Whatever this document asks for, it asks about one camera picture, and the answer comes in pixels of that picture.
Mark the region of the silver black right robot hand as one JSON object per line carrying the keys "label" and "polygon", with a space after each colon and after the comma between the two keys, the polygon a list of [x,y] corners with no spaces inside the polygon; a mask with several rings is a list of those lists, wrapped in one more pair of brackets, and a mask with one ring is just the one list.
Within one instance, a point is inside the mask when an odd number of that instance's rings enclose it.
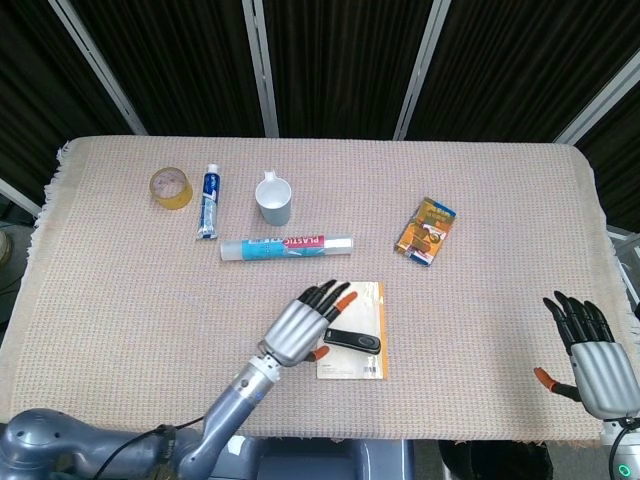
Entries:
{"label": "silver black right robot hand", "polygon": [[551,312],[575,383],[553,379],[543,368],[534,375],[550,392],[583,405],[593,417],[611,421],[639,415],[639,382],[624,347],[615,341],[602,311],[560,291],[543,303]]}

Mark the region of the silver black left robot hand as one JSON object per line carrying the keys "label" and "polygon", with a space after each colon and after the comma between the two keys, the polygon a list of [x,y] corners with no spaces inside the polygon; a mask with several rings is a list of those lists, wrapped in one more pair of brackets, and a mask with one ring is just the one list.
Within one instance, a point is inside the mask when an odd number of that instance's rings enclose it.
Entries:
{"label": "silver black left robot hand", "polygon": [[260,352],[284,367],[306,361],[329,325],[356,297],[350,282],[337,284],[335,279],[306,288],[267,330]]}

